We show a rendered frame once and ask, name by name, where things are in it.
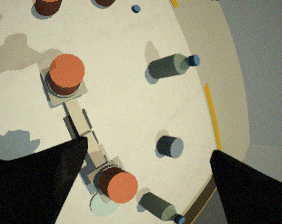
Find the small blue disc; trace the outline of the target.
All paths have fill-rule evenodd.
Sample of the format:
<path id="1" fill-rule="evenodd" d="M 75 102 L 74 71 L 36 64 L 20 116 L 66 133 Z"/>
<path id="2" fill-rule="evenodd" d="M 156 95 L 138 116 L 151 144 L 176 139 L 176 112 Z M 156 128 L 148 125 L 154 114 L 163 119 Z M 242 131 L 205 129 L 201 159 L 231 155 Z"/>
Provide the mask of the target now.
<path id="1" fill-rule="evenodd" d="M 136 4 L 136 6 L 133 6 L 133 7 L 132 7 L 132 11 L 133 11 L 133 12 L 136 12 L 136 14 L 138 14 L 138 11 L 141 11 L 141 8 L 138 7 L 138 4 Z"/>

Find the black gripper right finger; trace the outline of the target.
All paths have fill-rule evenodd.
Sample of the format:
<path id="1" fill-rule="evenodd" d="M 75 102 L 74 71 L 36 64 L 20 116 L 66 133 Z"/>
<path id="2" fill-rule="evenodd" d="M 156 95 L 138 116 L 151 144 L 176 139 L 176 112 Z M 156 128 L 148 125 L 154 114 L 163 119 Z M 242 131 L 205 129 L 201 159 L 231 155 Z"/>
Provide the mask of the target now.
<path id="1" fill-rule="evenodd" d="M 227 224 L 282 224 L 282 183 L 214 149 L 212 172 Z"/>

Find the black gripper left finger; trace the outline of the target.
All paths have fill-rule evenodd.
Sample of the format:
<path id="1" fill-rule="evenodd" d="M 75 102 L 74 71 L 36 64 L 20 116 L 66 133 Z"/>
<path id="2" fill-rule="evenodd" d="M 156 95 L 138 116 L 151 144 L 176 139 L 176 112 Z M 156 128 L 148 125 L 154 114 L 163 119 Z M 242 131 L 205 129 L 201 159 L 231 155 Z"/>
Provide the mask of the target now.
<path id="1" fill-rule="evenodd" d="M 35 155 L 0 160 L 0 198 L 16 224 L 56 224 L 88 152 L 78 136 Z"/>

